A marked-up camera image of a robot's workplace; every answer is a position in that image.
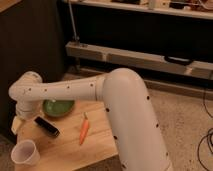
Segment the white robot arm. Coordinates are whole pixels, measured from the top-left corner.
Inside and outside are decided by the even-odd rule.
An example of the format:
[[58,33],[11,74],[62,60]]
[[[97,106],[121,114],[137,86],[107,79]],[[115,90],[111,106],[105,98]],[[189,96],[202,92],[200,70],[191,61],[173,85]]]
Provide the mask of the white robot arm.
[[118,68],[94,77],[44,83],[24,73],[8,94],[16,102],[11,131],[18,133],[42,100],[92,100],[104,103],[123,171],[174,171],[143,79]]

